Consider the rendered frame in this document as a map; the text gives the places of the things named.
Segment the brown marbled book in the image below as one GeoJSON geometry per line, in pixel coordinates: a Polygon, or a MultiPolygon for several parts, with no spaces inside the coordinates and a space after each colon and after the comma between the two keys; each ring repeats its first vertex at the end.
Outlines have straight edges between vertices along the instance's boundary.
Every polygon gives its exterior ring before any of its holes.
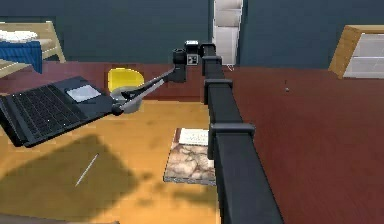
{"type": "Polygon", "coordinates": [[[216,185],[214,161],[208,158],[208,131],[206,129],[176,129],[163,181],[216,185]]]}

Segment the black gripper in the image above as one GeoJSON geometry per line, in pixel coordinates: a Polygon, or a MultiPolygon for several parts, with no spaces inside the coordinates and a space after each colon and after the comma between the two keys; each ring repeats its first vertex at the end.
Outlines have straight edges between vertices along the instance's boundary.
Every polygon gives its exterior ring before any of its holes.
{"type": "Polygon", "coordinates": [[[186,81],[186,52],[184,49],[175,49],[173,51],[174,69],[171,69],[160,76],[138,87],[119,87],[111,92],[113,99],[112,114],[119,116],[123,113],[131,114],[140,109],[144,97],[155,91],[164,82],[168,81],[168,76],[172,74],[172,81],[183,83],[186,81]]]}

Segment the yellow chair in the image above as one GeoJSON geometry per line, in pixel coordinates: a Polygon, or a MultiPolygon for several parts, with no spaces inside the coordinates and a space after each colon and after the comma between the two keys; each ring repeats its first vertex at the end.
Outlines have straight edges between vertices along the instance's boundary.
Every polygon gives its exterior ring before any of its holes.
{"type": "Polygon", "coordinates": [[[143,75],[133,69],[113,68],[107,74],[107,86],[110,92],[119,87],[137,87],[142,85],[143,83],[143,75]]]}

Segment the wooden desk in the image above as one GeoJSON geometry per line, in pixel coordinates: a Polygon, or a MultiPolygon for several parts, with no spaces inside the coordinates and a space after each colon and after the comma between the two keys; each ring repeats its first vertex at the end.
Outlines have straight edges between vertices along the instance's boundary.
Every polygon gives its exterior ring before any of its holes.
{"type": "Polygon", "coordinates": [[[219,224],[216,190],[163,181],[176,128],[205,128],[197,102],[145,101],[31,149],[0,128],[0,213],[120,224],[219,224]],[[99,157],[75,184],[89,162],[99,157]]]}

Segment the wooden shelf with white drawers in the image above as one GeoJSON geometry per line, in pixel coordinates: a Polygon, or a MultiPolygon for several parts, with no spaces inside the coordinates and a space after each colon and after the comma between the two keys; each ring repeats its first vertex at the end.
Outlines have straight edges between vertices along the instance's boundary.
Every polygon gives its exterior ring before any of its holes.
{"type": "Polygon", "coordinates": [[[384,25],[345,25],[328,70],[339,79],[384,79],[384,25]]]}

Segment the white room door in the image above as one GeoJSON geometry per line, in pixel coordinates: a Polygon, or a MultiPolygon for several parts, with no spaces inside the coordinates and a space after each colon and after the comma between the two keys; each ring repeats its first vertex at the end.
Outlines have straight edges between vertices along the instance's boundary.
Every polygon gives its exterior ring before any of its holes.
{"type": "Polygon", "coordinates": [[[214,0],[212,42],[224,65],[235,65],[240,35],[243,0],[214,0]]]}

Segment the dark grey laptop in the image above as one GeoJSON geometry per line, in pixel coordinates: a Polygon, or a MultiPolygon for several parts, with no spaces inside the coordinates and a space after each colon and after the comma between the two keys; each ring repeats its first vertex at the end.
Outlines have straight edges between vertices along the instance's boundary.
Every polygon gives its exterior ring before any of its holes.
{"type": "Polygon", "coordinates": [[[0,96],[0,125],[16,147],[34,147],[112,113],[113,99],[81,76],[0,96]]]}

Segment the wooden bed with blue blanket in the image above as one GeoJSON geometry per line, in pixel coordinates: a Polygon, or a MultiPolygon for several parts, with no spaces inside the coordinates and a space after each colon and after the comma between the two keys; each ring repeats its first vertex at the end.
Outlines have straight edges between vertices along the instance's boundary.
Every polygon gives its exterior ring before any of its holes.
{"type": "Polygon", "coordinates": [[[37,39],[25,43],[6,43],[0,40],[0,78],[25,67],[42,73],[43,60],[57,55],[60,63],[65,63],[61,44],[52,21],[44,23],[6,23],[0,22],[0,30],[31,31],[37,39]]]}

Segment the white pen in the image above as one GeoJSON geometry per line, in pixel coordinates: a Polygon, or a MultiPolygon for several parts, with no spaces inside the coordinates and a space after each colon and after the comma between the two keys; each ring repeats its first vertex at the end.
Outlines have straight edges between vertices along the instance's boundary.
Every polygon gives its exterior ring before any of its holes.
{"type": "Polygon", "coordinates": [[[77,187],[82,182],[83,178],[89,172],[90,168],[93,166],[94,162],[97,160],[98,157],[99,157],[99,153],[95,154],[95,156],[92,158],[92,160],[89,162],[89,164],[87,165],[85,170],[82,172],[82,174],[78,178],[78,180],[77,180],[77,182],[75,184],[75,187],[77,187]]]}

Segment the white pillow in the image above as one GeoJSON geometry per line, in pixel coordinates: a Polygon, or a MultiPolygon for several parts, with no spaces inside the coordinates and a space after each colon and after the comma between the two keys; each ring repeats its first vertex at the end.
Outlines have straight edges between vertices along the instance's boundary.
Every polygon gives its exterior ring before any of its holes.
{"type": "Polygon", "coordinates": [[[0,30],[0,41],[10,43],[24,43],[33,41],[38,37],[38,34],[32,31],[5,31],[0,30]]]}

